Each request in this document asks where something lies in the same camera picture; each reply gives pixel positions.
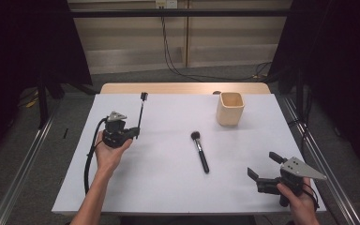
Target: white table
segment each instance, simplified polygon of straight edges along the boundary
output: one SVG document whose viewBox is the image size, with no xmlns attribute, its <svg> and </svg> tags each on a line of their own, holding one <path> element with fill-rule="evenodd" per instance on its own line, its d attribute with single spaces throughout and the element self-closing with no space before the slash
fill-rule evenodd
<svg viewBox="0 0 360 225">
<path fill-rule="evenodd" d="M 102 211 L 117 215 L 288 211 L 278 204 L 279 196 L 257 192 L 247 167 L 260 177 L 275 178 L 279 165 L 268 157 L 270 151 L 285 158 L 302 157 L 274 95 L 244 95 L 244 100 L 240 124 L 222 127 L 215 118 L 218 96 L 150 94 L 144 103 L 139 139 L 114 172 Z M 83 201 L 84 163 L 98 121 L 117 111 L 127 115 L 126 128 L 136 127 L 140 107 L 140 94 L 96 96 L 54 213 L 75 214 Z M 209 174 L 203 172 L 190 138 L 194 130 L 201 133 Z M 90 182 L 96 168 L 94 158 Z M 325 211 L 323 204 L 319 211 Z"/>
</svg>

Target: white wall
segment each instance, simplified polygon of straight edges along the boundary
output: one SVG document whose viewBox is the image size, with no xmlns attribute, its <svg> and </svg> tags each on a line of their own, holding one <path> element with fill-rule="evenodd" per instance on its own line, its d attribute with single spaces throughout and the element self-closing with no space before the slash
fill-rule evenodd
<svg viewBox="0 0 360 225">
<path fill-rule="evenodd" d="M 292 0 L 179 0 L 178 6 L 289 8 L 291 2 Z M 148 0 L 68 0 L 68 3 L 72 9 L 155 8 L 155 1 Z M 74 20 L 92 73 L 166 67 L 160 18 Z M 175 65 L 202 67 L 271 61 L 285 18 L 165 18 L 165 23 Z"/>
</svg>

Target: makeup brush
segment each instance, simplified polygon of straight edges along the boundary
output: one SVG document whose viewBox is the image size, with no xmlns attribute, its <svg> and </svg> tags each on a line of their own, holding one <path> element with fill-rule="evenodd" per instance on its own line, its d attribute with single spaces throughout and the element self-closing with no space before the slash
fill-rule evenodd
<svg viewBox="0 0 360 225">
<path fill-rule="evenodd" d="M 200 154 L 201 163 L 203 165 L 203 170 L 206 173 L 209 173 L 209 167 L 207 166 L 206 158 L 203 153 L 203 147 L 201 146 L 200 138 L 201 134 L 198 131 L 194 131 L 191 133 L 191 138 L 195 142 L 195 146 L 197 147 L 198 153 Z"/>
</svg>

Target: human arm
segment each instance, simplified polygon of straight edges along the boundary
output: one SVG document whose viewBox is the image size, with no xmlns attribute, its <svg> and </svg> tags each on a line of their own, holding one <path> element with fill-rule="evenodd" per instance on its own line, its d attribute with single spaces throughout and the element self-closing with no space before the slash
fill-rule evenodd
<svg viewBox="0 0 360 225">
<path fill-rule="evenodd" d="M 98 224 L 110 178 L 118 167 L 122 154 L 130 147 L 132 140 L 128 139 L 121 147 L 113 149 L 102 142 L 102 132 L 100 131 L 96 143 L 97 171 L 95 178 L 77 215 L 72 219 L 71 225 Z"/>
<path fill-rule="evenodd" d="M 305 183 L 305 185 L 303 186 L 303 190 L 312 194 L 312 189 L 310 188 L 310 179 L 304 177 L 303 181 Z M 320 224 L 315 215 L 314 202 L 306 193 L 302 193 L 300 196 L 297 197 L 288 187 L 286 187 L 281 183 L 277 184 L 277 188 L 279 192 L 281 192 L 289 200 L 294 224 L 296 225 Z"/>
</svg>

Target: human hand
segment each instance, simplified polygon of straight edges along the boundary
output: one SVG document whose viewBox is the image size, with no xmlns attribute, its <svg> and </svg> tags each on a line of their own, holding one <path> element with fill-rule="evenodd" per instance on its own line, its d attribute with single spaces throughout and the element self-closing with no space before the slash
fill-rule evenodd
<svg viewBox="0 0 360 225">
<path fill-rule="evenodd" d="M 103 141 L 103 132 L 100 131 L 96 140 L 97 172 L 103 173 L 107 178 L 113 175 L 113 171 L 118 167 L 122 154 L 132 144 L 133 140 L 128 139 L 124 144 L 117 148 L 107 146 Z"/>
<path fill-rule="evenodd" d="M 303 190 L 312 195 L 312 189 L 308 187 L 310 186 L 310 179 L 304 177 L 303 182 L 307 185 L 303 185 Z M 281 183 L 277 184 L 277 188 L 279 192 L 281 192 L 289 200 L 294 224 L 320 224 L 315 216 L 314 202 L 306 193 L 303 192 L 297 197 L 288 187 Z"/>
</svg>

